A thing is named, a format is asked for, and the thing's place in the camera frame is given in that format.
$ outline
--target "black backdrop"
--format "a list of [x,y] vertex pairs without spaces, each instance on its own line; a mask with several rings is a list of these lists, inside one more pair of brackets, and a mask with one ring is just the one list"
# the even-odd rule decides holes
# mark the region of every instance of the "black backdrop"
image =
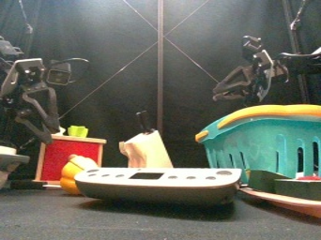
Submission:
[[[0,36],[22,49],[26,57],[40,57],[44,63],[71,57],[89,60],[89,70],[77,82],[51,87],[57,95],[61,127],[83,125],[89,129],[88,137],[107,140],[103,165],[108,167],[127,166],[117,143],[139,133],[135,113],[143,110],[150,113],[152,126],[162,130],[174,167],[208,167],[194,135],[214,120],[243,108],[240,101],[211,100],[216,83],[236,66],[250,64],[242,58],[242,36],[262,38],[270,56],[291,53],[282,1],[164,0],[163,15],[158,12],[159,2],[22,1],[33,29],[28,34],[18,1],[0,1]],[[299,0],[290,1],[291,14],[299,4]],[[321,46],[319,10],[318,1],[310,0],[298,31],[301,53],[311,53]],[[162,26],[163,49],[158,49]],[[156,126],[159,73],[162,126]],[[318,90],[319,77],[314,76],[309,78],[310,103],[319,103]],[[293,79],[271,87],[261,104],[302,101]],[[14,143],[21,144],[29,137],[16,126]],[[20,154],[31,155],[31,162],[13,175],[32,177],[37,149],[39,144],[21,150]]]

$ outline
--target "laundry basket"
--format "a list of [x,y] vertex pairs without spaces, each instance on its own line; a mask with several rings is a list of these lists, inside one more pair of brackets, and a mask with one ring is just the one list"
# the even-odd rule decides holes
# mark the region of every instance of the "laundry basket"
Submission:
[[321,176],[321,107],[262,105],[212,122],[196,135],[211,168]]

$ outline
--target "wooden box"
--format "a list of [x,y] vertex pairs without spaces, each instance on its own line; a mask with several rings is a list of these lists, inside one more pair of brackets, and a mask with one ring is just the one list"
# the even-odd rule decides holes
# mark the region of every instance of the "wooden box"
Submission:
[[68,163],[68,156],[75,154],[91,158],[101,166],[103,144],[105,140],[71,136],[52,136],[52,144],[40,145],[35,181],[59,184],[61,170]]

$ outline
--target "cable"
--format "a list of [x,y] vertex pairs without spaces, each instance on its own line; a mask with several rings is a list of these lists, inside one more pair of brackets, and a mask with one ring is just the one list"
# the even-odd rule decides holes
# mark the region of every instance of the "cable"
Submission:
[[24,5],[22,5],[22,0],[18,0],[18,4],[20,4],[20,8],[21,8],[21,12],[22,12],[22,16],[24,16],[24,21],[25,21],[25,26],[26,26],[26,34],[32,34],[33,29],[28,23],[28,19],[26,19],[26,14],[25,14],[25,10],[24,10]]

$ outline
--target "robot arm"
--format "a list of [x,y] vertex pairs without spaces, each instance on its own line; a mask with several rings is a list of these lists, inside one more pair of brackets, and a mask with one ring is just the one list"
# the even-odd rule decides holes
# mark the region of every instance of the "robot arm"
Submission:
[[0,98],[14,122],[22,124],[43,143],[59,131],[56,95],[43,81],[40,58],[14,61],[1,85]]
[[246,105],[262,101],[271,83],[286,82],[293,75],[321,73],[321,48],[313,54],[279,53],[271,59],[261,39],[243,37],[243,57],[250,66],[238,67],[212,89],[212,100],[243,99]]

